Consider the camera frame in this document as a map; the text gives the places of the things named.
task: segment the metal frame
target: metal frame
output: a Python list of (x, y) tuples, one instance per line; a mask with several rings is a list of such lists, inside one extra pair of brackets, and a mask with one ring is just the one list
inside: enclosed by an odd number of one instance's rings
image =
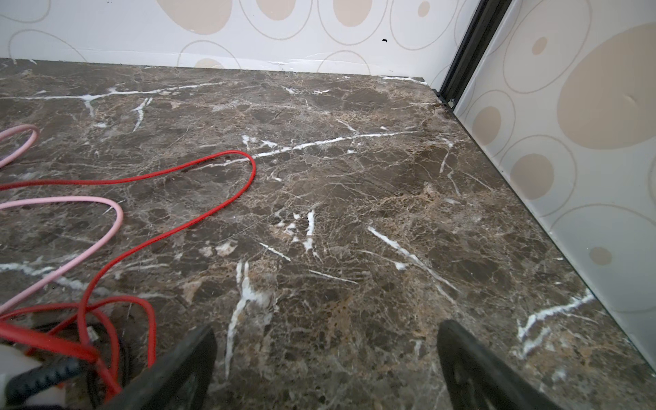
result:
[(458, 104), (478, 63), (497, 32), (512, 0), (481, 0), (439, 92), (440, 100), (453, 108)]

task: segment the marble floor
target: marble floor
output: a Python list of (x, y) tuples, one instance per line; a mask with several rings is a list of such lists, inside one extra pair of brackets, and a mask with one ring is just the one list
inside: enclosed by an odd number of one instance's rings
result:
[[(255, 157), (244, 196), (117, 265), (97, 290), (148, 298), (159, 352), (213, 326), (208, 409), (449, 409), (436, 352), (447, 318), (565, 408), (653, 409), (653, 371), (421, 82), (0, 64), (0, 125), (43, 129), (0, 182), (132, 176), (229, 149)], [(249, 171), (218, 159), (132, 184), (0, 193), (104, 196), (125, 211), (108, 245), (29, 303), (77, 300), (111, 257), (220, 203)], [(100, 238), (106, 211), (1, 212), (0, 300)], [(140, 368), (144, 315), (109, 313)]]

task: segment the black object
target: black object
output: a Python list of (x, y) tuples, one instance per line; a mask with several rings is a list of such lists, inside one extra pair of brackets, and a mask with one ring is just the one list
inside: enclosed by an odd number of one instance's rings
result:
[(440, 324), (438, 354), (453, 410), (562, 410), (455, 320)]
[[(39, 332), (49, 332), (57, 326), (59, 322), (54, 321), (50, 323), (44, 323), (33, 328), (33, 330)], [(107, 329), (99, 323), (92, 323), (90, 326), (96, 331), (96, 333), (104, 334), (106, 338), (109, 338), (107, 334)], [(71, 323), (66, 327), (73, 331), (77, 331), (77, 324)], [(126, 387), (130, 383), (130, 374), (132, 372), (132, 355), (130, 354), (130, 349), (125, 341), (117, 335), (119, 341), (119, 371), (121, 377), (119, 378), (119, 384), (121, 387)], [(91, 402), (91, 407), (96, 409), (101, 406), (104, 401), (103, 387), (100, 385), (100, 377), (98, 372), (94, 369), (93, 366), (88, 366), (87, 370), (87, 393), (89, 395), (89, 401)]]
[(481, 0), (438, 97), (453, 108), (469, 84), (512, 0)]
[[(94, 327), (94, 330), (98, 332), (98, 330), (101, 330), (103, 332), (107, 332), (105, 330), (104, 326), (98, 326), (97, 328)], [(119, 378), (119, 384), (121, 387), (126, 387), (128, 383), (130, 383), (130, 372), (132, 371), (132, 356), (130, 355), (130, 349), (123, 342), (123, 339), (121, 337), (118, 337), (119, 339), (119, 359), (120, 359), (120, 364), (119, 364), (119, 371), (121, 377)], [(98, 376), (98, 372), (95, 371), (95, 369), (89, 369), (87, 371), (87, 393), (89, 395), (89, 401), (91, 402), (91, 407), (96, 409), (97, 407), (100, 407), (104, 401), (104, 394), (102, 393), (102, 388), (98, 385), (100, 383), (100, 377)]]
[(35, 394), (72, 379), (86, 369), (87, 362), (83, 360), (62, 358), (20, 373), (11, 378), (5, 386), (7, 404), (9, 406), (22, 404)]
[(215, 359), (214, 331), (198, 327), (100, 409), (200, 410)]
[(28, 405), (12, 407), (11, 410), (65, 410), (60, 405)]

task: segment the red cable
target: red cable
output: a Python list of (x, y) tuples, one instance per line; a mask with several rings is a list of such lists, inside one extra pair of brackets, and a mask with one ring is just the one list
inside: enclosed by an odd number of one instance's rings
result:
[[(216, 157), (229, 155), (229, 154), (238, 154), (246, 157), (251, 162), (251, 166), (252, 166), (251, 175), (249, 177), (248, 182), (244, 185), (244, 187), (242, 187), (242, 189), (240, 189), (240, 191), (237, 194), (233, 195), (230, 199), (224, 201), (219, 206), (210, 209), (206, 213), (192, 219), (191, 221), (182, 224), (176, 228), (173, 228), (168, 232), (155, 236), (154, 238), (151, 238), (145, 241), (144, 243), (137, 245), (136, 247), (133, 247), (132, 249), (122, 253), (117, 258), (113, 259), (94, 276), (94, 278), (89, 283), (89, 286), (85, 290), (82, 296), (82, 300), (80, 301), (79, 304), (59, 303), (59, 304), (32, 306), (31, 308), (17, 309), (13, 312), (9, 312), (7, 314), (0, 316), (0, 337), (6, 338), (8, 340), (12, 340), (14, 342), (26, 344), (28, 346), (33, 346), (34, 348), (40, 348), (51, 352), (64, 354), (67, 356), (73, 356), (83, 360), (87, 360), (91, 363), (95, 363), (96, 368), (98, 370), (98, 374), (102, 377), (102, 380), (105, 382), (108, 388), (107, 399), (111, 398), (114, 394), (119, 393), (121, 391), (121, 387), (118, 385), (116, 381), (117, 370), (118, 370), (118, 336), (116, 335), (116, 329), (113, 327), (107, 316), (105, 316), (101, 312), (95, 312), (95, 310), (105, 304), (115, 303), (115, 302), (135, 303), (135, 304), (139, 304), (141, 307), (145, 309), (146, 315), (148, 316), (148, 367), (151, 367), (155, 363), (155, 346), (156, 346), (156, 336), (157, 336), (155, 310), (153, 309), (152, 305), (148, 301), (131, 296), (109, 297), (92, 305), (89, 305), (89, 299), (91, 298), (93, 289), (96, 287), (102, 276), (118, 262), (132, 255), (133, 253), (149, 245), (152, 245), (157, 241), (165, 239), (166, 237), (169, 237), (181, 230), (184, 230), (186, 228), (189, 228), (190, 226), (193, 226), (194, 224), (197, 224), (198, 222), (202, 221), (208, 216), (211, 216), (212, 214), (218, 212), (219, 210), (225, 208), (226, 206), (234, 202), (253, 183), (256, 174), (256, 165), (255, 165), (255, 160), (249, 154), (246, 154), (245, 152), (242, 151), (229, 150), (229, 151), (219, 152), (217, 154), (208, 155), (206, 157), (196, 159), (194, 161), (185, 163), (183, 165), (178, 165), (177, 167), (165, 169), (163, 171), (158, 171), (158, 172), (140, 175), (140, 176), (133, 176), (130, 178), (122, 178), (122, 179), (115, 179), (115, 180), (29, 180), (24, 182), (12, 182), (9, 184), (0, 184), (0, 191), (9, 190), (13, 188), (21, 188), (24, 186), (40, 186), (40, 185), (123, 184), (126, 182), (134, 182), (147, 178), (153, 178), (159, 175), (164, 175), (174, 171), (179, 171), (181, 169), (191, 167), (193, 165), (197, 165), (204, 161), (208, 161), (210, 159), (214, 159)], [(13, 326), (8, 323), (2, 322), (22, 314), (33, 313), (33, 312), (44, 312), (48, 310), (70, 309), (70, 308), (77, 308), (76, 316), (73, 318), (68, 318), (67, 320), (63, 321), (57, 327), (51, 330), (48, 334), (39, 333), (36, 331), (24, 329), (21, 327)], [(111, 366), (112, 371), (111, 372), (107, 369), (104, 362), (100, 358), (98, 351), (90, 346), (91, 340), (89, 339), (89, 334), (87, 333), (87, 319), (86, 319), (86, 314), (88, 312), (91, 312), (97, 316), (98, 320), (105, 326), (108, 334), (110, 335), (110, 342), (112, 344), (112, 366)], [(77, 330), (79, 333), (79, 338), (81, 343), (70, 342), (68, 340), (54, 336), (54, 334), (56, 334), (61, 329), (65, 328), (70, 323), (72, 323), (74, 318), (77, 318)]]

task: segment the patterned wallpaper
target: patterned wallpaper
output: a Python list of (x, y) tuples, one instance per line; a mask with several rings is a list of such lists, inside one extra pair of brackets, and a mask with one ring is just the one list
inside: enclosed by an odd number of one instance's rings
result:
[(656, 1), (514, 0), (456, 114), (656, 368)]
[(413, 76), (439, 88), (477, 5), (478, 0), (2, 0), (0, 56)]

